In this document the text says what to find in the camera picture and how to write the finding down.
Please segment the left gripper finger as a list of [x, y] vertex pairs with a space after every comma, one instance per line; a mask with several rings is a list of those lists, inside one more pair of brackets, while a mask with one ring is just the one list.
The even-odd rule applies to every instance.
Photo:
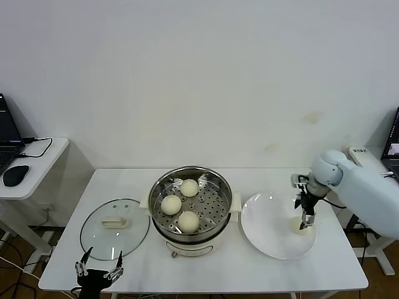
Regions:
[[92, 249], [93, 247], [90, 247], [88, 251], [83, 254], [82, 258], [79, 261], [76, 261], [75, 271], [78, 277], [87, 276], [89, 274], [86, 269], [86, 263], [90, 257]]
[[123, 251], [121, 250], [117, 259], [116, 266], [109, 272], [104, 275], [104, 278], [107, 280], [118, 280], [122, 275], [124, 268], [122, 267], [123, 264]]

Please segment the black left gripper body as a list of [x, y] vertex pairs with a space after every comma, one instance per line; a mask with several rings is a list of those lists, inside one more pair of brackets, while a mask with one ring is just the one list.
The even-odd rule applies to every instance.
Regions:
[[110, 287], [108, 272], [105, 270], [88, 269], [88, 275], [77, 277], [77, 283], [81, 287], [80, 299], [99, 299], [101, 291]]

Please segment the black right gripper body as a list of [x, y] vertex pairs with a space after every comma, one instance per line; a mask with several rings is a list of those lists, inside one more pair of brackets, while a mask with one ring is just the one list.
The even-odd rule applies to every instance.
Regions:
[[301, 191], [301, 206], [306, 215], [314, 216], [314, 207], [317, 204], [317, 198], [308, 192], [304, 187]]

